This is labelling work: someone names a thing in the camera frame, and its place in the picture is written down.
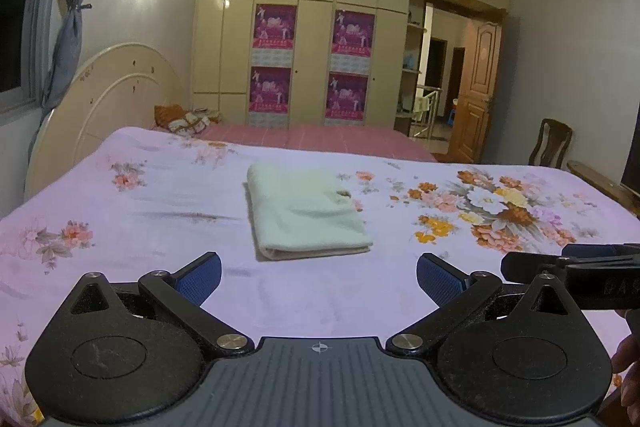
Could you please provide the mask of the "person's right hand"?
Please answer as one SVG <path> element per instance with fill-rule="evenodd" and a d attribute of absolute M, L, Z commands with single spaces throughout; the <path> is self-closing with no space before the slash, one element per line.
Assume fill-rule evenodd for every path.
<path fill-rule="evenodd" d="M 630 334 L 620 342 L 612 358 L 614 373 L 626 372 L 620 386 L 620 405 L 630 421 L 639 424 L 639 338 Z"/>

